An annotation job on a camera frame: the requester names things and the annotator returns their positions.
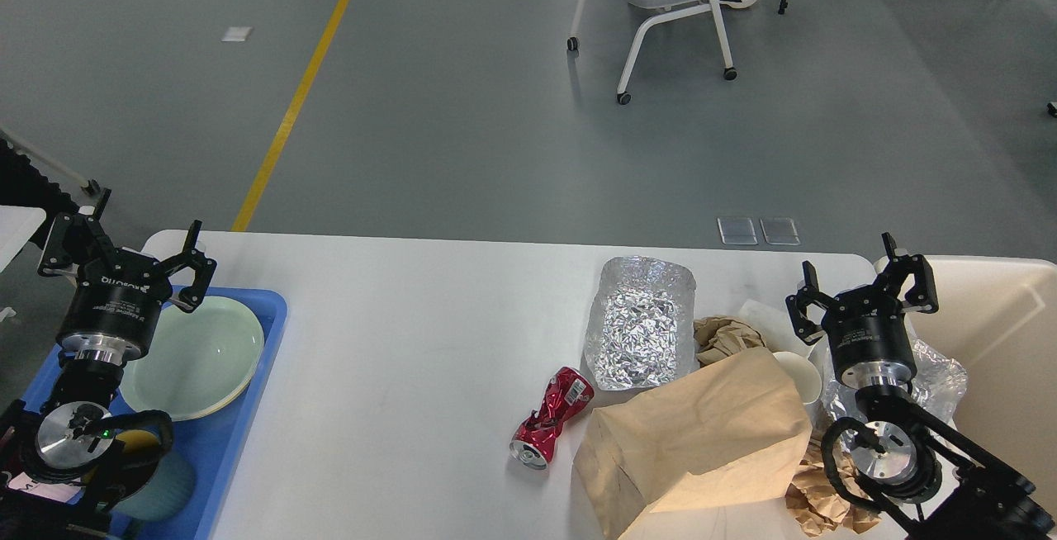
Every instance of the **teal cup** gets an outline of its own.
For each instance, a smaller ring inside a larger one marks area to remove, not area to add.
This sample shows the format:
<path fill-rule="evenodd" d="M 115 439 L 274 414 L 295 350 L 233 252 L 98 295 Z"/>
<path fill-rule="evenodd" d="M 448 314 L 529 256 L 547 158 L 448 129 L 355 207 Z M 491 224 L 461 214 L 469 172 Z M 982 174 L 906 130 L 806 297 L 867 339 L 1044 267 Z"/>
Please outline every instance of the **teal cup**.
<path fill-rule="evenodd" d="M 157 437 L 147 431 L 125 431 L 117 439 L 126 443 L 128 452 L 159 444 Z M 118 483 L 125 487 L 125 499 L 114 506 L 114 511 L 137 520 L 162 521 L 187 505 L 196 477 L 184 457 L 169 451 L 154 464 L 122 472 Z"/>

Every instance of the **aluminum foil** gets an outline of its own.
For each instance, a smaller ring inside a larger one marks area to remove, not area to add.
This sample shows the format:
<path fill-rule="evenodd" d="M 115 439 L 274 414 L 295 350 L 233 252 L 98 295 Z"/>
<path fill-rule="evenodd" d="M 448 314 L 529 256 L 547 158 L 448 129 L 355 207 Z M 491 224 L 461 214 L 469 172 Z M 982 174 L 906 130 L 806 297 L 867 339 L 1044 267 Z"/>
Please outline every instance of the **aluminum foil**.
<path fill-rule="evenodd" d="M 829 346 L 819 349 L 824 352 L 822 360 L 822 406 L 832 420 L 851 416 L 861 423 L 866 415 L 855 405 L 855 390 L 841 385 L 833 375 Z M 911 351 L 917 364 L 917 375 L 913 378 L 911 396 L 919 406 L 933 416 L 948 423 L 961 402 L 969 383 L 969 375 L 962 364 L 947 358 L 917 338 L 911 341 Z"/>
<path fill-rule="evenodd" d="M 672 262 L 606 262 L 583 347 L 600 389 L 653 388 L 693 370 L 696 287 L 690 269 Z"/>

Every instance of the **crumpled brown paper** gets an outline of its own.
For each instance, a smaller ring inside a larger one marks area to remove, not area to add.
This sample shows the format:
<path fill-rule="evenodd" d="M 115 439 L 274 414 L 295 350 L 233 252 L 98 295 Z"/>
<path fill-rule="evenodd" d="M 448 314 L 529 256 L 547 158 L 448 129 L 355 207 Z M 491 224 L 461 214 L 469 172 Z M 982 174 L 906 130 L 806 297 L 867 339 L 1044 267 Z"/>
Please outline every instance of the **crumpled brown paper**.
<path fill-rule="evenodd" d="M 595 409 L 573 464 L 614 540 L 650 514 L 781 497 L 809 435 L 793 380 L 749 349 Z"/>
<path fill-rule="evenodd" d="M 847 453 L 837 458 L 840 479 L 852 492 L 865 496 L 855 484 L 855 464 Z M 866 509 L 853 506 L 833 489 L 822 467 L 821 441 L 813 436 L 796 476 L 785 491 L 785 508 L 790 510 L 804 536 L 815 538 L 838 526 L 861 534 L 880 522 L 880 517 Z"/>
<path fill-rule="evenodd" d="M 693 339 L 701 348 L 698 360 L 702 366 L 719 362 L 746 349 L 766 346 L 763 336 L 752 325 L 725 315 L 694 319 Z"/>

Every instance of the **red can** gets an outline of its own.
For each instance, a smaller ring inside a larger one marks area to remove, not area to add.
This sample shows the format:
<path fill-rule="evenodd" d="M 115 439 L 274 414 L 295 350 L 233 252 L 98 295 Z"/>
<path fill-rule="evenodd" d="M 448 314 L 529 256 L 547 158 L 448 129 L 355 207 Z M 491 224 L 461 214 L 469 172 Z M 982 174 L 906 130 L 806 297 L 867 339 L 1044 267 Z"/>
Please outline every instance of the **red can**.
<path fill-rule="evenodd" d="M 534 470 L 546 469 L 562 425 L 587 408 L 592 397 L 594 388 L 583 375 L 571 367 L 560 368 L 546 386 L 543 405 L 514 433 L 511 455 Z"/>

